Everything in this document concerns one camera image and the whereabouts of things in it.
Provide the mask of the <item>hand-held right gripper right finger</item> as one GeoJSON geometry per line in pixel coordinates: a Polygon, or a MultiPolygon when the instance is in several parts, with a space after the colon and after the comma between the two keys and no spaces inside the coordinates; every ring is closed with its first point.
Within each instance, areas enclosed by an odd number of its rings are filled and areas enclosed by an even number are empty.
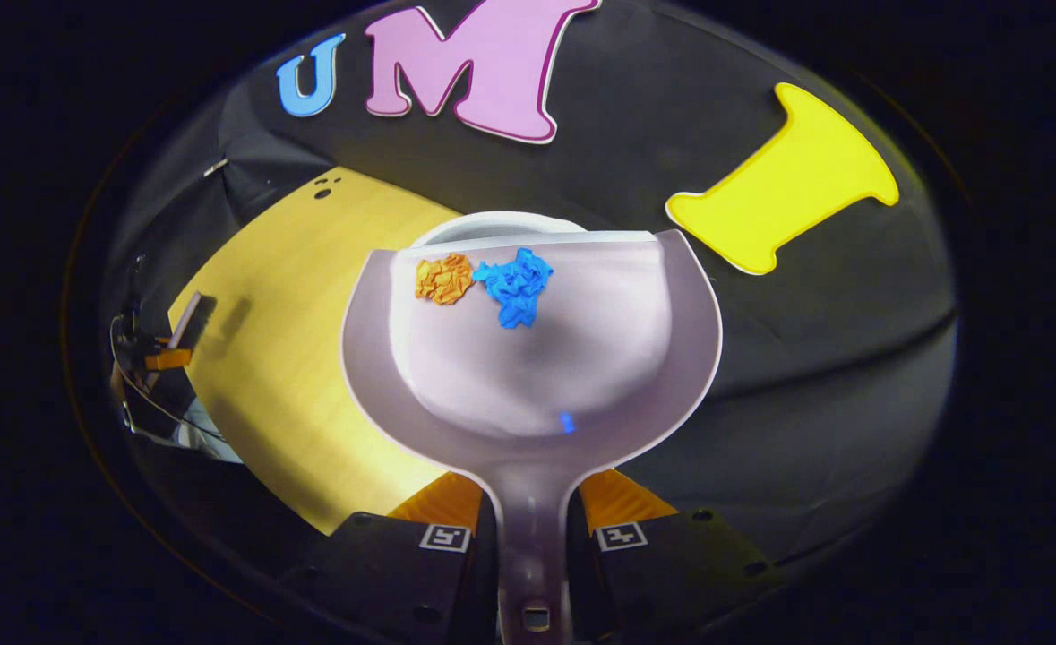
{"type": "Polygon", "coordinates": [[[617,470],[580,483],[574,519],[577,641],[698,641],[782,587],[782,572],[715,511],[678,511],[617,470]]]}

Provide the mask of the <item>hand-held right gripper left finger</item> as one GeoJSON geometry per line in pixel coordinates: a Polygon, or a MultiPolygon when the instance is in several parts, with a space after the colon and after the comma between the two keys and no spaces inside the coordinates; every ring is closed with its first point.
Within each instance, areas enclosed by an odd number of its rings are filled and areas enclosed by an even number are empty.
{"type": "Polygon", "coordinates": [[[282,575],[309,641],[498,641],[494,518],[446,473],[388,514],[356,512],[282,575]]]}

